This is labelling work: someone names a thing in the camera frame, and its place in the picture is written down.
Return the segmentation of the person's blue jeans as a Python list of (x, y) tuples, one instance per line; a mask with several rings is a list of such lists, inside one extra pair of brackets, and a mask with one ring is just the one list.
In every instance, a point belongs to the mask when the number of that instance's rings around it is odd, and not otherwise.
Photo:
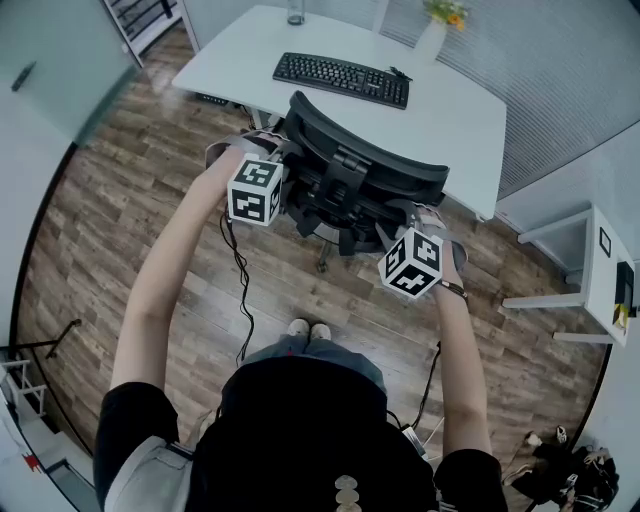
[(247, 356), (242, 364), (246, 365), (289, 355), (321, 360), (349, 368), (371, 380), (384, 394), (387, 394), (383, 374), (373, 362), (360, 353), (352, 352), (326, 339), (309, 340), (303, 335), (285, 334), (276, 343)]

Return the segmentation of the black office chair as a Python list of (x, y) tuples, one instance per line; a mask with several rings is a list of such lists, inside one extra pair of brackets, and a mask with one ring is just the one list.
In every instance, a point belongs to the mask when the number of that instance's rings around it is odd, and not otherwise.
[(437, 206), (444, 165), (410, 160), (357, 137), (300, 91), (290, 99), (282, 146), (282, 210), (301, 237), (317, 236), (340, 255), (383, 253), (375, 224), (410, 222), (413, 203)]

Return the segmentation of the black bag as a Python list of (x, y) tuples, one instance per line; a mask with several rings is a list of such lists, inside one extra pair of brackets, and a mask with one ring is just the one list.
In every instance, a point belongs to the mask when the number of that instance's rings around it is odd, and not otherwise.
[(572, 452), (543, 442), (534, 448), (537, 462), (504, 480), (535, 504), (553, 502), (560, 512), (604, 512), (619, 491), (620, 476), (606, 448)]

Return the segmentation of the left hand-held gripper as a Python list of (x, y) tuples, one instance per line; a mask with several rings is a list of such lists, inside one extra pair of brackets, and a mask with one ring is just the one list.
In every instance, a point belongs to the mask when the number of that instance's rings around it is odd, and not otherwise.
[(245, 155), (227, 185), (232, 220), (269, 226), (278, 215), (283, 165)]

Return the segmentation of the yellow orange flowers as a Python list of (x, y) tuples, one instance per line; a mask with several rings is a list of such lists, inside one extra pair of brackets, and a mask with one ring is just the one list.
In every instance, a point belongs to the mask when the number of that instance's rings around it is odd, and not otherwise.
[(432, 20), (446, 26), (453, 26), (458, 31), (464, 30), (469, 10), (460, 2), (455, 0), (423, 0), (423, 4)]

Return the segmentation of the window blinds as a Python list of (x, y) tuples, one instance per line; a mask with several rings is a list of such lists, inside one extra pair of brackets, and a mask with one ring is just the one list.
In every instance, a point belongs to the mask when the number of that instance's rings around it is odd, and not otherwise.
[(507, 106), (498, 196), (640, 121), (640, 11), (631, 0), (456, 0), (438, 59)]

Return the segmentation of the beige beaded ornament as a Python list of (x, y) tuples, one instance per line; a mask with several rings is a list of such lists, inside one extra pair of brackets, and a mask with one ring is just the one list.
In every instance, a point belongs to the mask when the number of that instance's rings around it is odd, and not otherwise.
[(359, 505), (359, 493), (357, 492), (358, 482), (355, 478), (342, 475), (335, 481), (337, 490), (335, 501), (337, 508), (335, 512), (362, 512)]

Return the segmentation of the white vase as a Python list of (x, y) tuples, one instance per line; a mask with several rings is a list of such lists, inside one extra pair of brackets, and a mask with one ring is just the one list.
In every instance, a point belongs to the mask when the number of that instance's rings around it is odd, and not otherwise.
[(447, 24), (432, 18), (414, 46), (416, 55), (426, 64), (433, 64), (442, 49), (447, 33)]

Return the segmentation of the person's left hand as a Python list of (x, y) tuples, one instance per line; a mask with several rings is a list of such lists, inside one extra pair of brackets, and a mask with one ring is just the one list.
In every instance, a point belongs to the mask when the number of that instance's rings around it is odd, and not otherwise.
[(287, 139), (280, 134), (266, 130), (228, 135), (206, 148), (205, 167), (209, 168), (229, 149), (238, 150), (243, 156), (253, 155), (260, 160), (267, 160), (285, 142)]

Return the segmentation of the dark wristband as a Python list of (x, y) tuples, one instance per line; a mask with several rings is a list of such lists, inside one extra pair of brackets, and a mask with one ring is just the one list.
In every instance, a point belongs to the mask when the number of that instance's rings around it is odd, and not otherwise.
[(468, 294), (462, 286), (445, 280), (441, 280), (438, 285), (461, 297), (465, 302), (468, 302)]

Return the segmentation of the person's right forearm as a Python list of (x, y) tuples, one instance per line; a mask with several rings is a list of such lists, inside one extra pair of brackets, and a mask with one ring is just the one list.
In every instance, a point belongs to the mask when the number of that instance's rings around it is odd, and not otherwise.
[(441, 384), (445, 454), (463, 449), (492, 452), (482, 361), (467, 303), (453, 291), (432, 288), (441, 331)]

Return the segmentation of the frosted glass door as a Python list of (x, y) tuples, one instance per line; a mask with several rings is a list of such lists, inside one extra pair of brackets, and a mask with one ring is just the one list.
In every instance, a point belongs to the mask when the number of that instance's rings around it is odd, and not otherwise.
[[(11, 84), (37, 64), (18, 92)], [(0, 0), (0, 83), (84, 143), (138, 70), (103, 0)]]

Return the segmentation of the person's left forearm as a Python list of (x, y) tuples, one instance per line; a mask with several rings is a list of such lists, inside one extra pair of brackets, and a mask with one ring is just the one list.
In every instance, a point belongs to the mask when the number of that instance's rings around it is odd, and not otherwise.
[(227, 148), (198, 176), (147, 255), (128, 298), (110, 387), (165, 386), (170, 325), (190, 262), (209, 217), (244, 158)]

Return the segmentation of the white shelf rack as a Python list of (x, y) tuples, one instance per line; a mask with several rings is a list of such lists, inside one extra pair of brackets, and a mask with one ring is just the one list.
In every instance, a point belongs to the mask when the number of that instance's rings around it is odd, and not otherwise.
[(27, 418), (41, 418), (45, 414), (46, 384), (34, 384), (29, 375), (29, 359), (0, 361), (0, 391), (17, 412), (24, 411)]

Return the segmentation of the white desk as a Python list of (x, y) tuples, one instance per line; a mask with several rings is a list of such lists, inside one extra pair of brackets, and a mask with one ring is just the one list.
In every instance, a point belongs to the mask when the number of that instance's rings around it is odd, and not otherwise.
[(176, 75), (175, 87), (224, 98), (279, 117), (295, 86), (273, 79), (280, 57), (299, 52), (385, 70), (412, 81), (403, 110), (305, 88), (323, 114), (358, 137), (402, 157), (449, 167), (445, 194), (488, 220), (495, 213), (506, 129), (506, 105), (464, 75), (427, 64), (416, 51), (331, 18), (287, 23), (284, 9), (258, 5), (237, 18)]

